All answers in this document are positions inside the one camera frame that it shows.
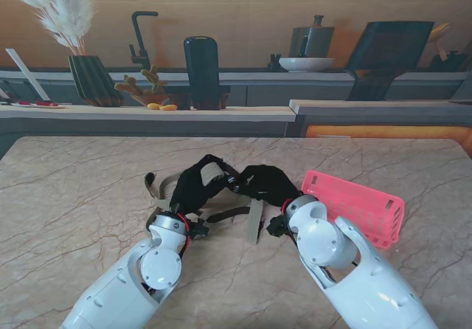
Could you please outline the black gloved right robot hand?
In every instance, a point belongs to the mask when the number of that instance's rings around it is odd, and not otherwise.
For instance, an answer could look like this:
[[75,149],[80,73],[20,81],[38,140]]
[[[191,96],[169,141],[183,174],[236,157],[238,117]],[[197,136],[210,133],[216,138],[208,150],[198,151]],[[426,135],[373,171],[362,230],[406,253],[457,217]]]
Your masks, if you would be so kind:
[[230,189],[275,207],[282,207],[287,200],[293,201],[302,195],[281,169],[265,164],[246,167]]

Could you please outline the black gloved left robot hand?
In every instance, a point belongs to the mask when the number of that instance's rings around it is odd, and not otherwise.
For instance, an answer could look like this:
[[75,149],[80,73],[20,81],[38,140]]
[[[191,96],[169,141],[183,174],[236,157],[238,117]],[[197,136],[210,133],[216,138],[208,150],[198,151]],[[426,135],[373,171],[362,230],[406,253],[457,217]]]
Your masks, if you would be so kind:
[[212,154],[205,155],[193,166],[187,168],[180,176],[170,200],[170,211],[186,215],[202,208],[208,200],[223,190],[228,182],[227,176],[204,186],[201,170],[210,163],[215,163],[223,172],[231,167],[221,158]]

